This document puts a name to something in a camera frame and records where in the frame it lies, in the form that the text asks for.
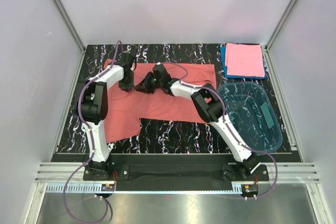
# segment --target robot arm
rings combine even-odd
[[[120,89],[129,92],[133,89],[133,64],[136,67],[136,58],[127,52],[120,54],[120,59],[114,65],[108,66],[104,70],[103,75],[93,82],[85,91],[85,96],[81,104],[82,115],[87,121],[91,129],[85,124],[82,125],[84,130],[88,132],[92,130],[95,149],[92,149],[92,139],[90,134],[86,134],[90,152],[95,152],[90,167],[94,170],[106,172],[111,162],[110,151],[106,145],[104,120],[108,112],[107,91],[117,82]],[[75,105],[78,114],[79,94],[89,80],[78,81],[75,90]]]
[[[189,100],[192,100],[193,94],[198,94],[200,86],[191,85],[185,82],[175,81],[171,86],[171,91],[175,97],[184,97]],[[245,159],[248,159],[251,155],[251,151],[245,149],[233,138],[232,134],[228,130],[228,125],[232,125],[228,114],[224,116],[225,122],[223,121],[222,115],[218,118],[218,122],[208,122],[212,125],[224,139],[230,150],[232,151],[233,157],[238,162],[243,162]],[[243,139],[240,137],[239,133],[233,127],[230,127],[231,131],[239,139],[239,141],[246,145]]]
[[[215,91],[209,83],[204,86]],[[140,92],[153,93],[156,88],[161,88],[166,94],[192,100],[200,117],[212,125],[224,139],[234,159],[241,164],[243,172],[253,173],[260,165],[257,156],[243,147],[247,144],[233,127],[228,114],[225,114],[223,119],[223,109],[218,97],[201,87],[171,78],[165,67],[158,63],[154,66],[153,73],[149,73],[135,89]]]

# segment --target gray wall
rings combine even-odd
[[[85,44],[267,43],[290,0],[62,0]]]
[[[1,223],[22,223],[80,52],[51,0],[0,0]]]
[[[271,48],[305,159],[316,164],[334,220],[335,3],[335,0],[299,0]]]

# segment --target black motor joint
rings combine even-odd
[[[119,81],[119,88],[124,91],[131,91],[134,88],[134,70],[137,68],[136,57],[128,52],[122,52],[120,58],[114,64],[124,70],[124,78]]]
[[[157,64],[153,67],[153,72],[149,72],[145,78],[135,86],[135,90],[153,94],[156,89],[161,89],[165,94],[173,95],[170,87],[177,80],[177,78],[170,76],[163,64]]]

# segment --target stack of towels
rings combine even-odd
[[[266,78],[260,45],[228,43],[221,47],[224,74],[227,78]]]

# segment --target red cloth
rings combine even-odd
[[[134,72],[134,85],[139,84],[154,63],[139,63]],[[183,81],[203,85],[211,83],[216,87],[214,65],[181,64],[189,72]],[[172,78],[185,75],[185,71],[171,64],[165,68]],[[154,94],[145,94],[132,90],[127,93],[119,89],[116,83],[108,90],[109,111],[105,119],[106,142],[112,143],[140,133],[140,118],[205,123],[198,115],[191,100],[173,97],[157,89]]]

